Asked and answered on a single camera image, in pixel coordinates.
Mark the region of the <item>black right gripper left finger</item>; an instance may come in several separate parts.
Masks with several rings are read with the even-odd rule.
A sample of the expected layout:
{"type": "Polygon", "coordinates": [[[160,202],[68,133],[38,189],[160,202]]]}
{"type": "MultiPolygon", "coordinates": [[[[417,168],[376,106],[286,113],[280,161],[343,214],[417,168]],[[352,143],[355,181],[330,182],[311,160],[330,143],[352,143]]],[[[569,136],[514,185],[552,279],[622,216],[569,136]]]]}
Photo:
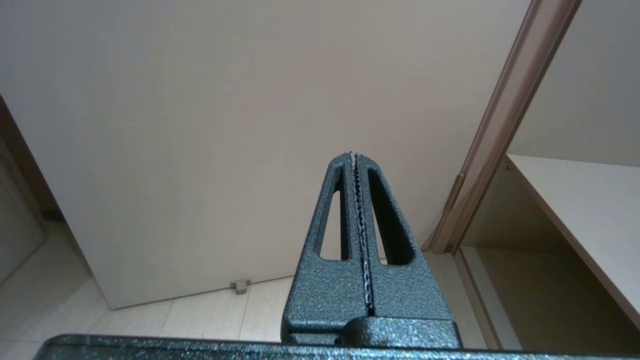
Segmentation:
{"type": "Polygon", "coordinates": [[[294,345],[340,342],[348,322],[365,317],[365,286],[354,166],[350,153],[327,166],[281,319],[281,341],[294,345]],[[334,194],[339,194],[340,259],[321,255],[334,194]]]}

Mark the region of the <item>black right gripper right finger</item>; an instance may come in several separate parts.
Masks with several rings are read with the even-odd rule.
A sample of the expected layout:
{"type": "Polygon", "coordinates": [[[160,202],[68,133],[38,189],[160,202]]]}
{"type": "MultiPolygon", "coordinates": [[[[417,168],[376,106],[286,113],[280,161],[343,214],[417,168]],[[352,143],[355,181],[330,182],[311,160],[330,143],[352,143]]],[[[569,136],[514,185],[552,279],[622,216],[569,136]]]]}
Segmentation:
{"type": "Polygon", "coordinates": [[[452,321],[453,315],[380,166],[354,157],[366,311],[382,318],[452,321]]]}

